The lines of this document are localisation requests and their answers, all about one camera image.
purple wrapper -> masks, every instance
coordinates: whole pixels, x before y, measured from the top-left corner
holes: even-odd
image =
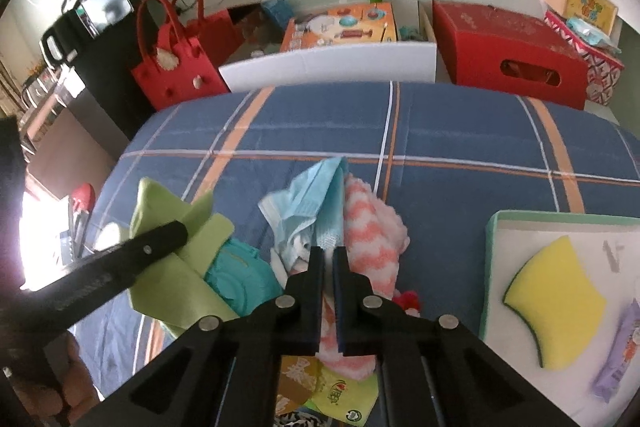
[[[640,344],[640,305],[634,301],[622,315],[616,338],[598,378],[593,383],[593,394],[605,402],[618,392],[620,381]]]

red box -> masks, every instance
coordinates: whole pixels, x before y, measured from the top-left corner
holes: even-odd
[[[587,64],[542,20],[434,0],[433,30],[454,84],[584,109]]]

red handbag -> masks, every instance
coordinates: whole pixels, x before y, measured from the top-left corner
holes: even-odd
[[[175,103],[229,92],[215,62],[210,58],[216,48],[215,28],[184,28],[169,0],[157,0],[167,13],[168,21],[158,33],[158,44],[149,55],[143,32],[142,10],[138,7],[138,45],[142,63],[131,72],[140,89],[157,110]]]
[[[172,0],[176,6],[178,0]],[[244,43],[242,30],[234,26],[228,10],[220,10],[205,17],[204,0],[197,0],[198,15],[187,22],[187,33],[201,31],[214,34],[215,47],[208,52],[209,58],[216,66],[221,66]]]

yellow sponge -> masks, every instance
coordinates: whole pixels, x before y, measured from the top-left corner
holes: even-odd
[[[540,365],[556,370],[574,363],[589,345],[606,302],[567,235],[529,259],[504,295],[504,303],[533,331]]]

orange box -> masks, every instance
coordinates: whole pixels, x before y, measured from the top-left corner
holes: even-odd
[[[348,4],[290,20],[280,51],[397,40],[391,3]]]

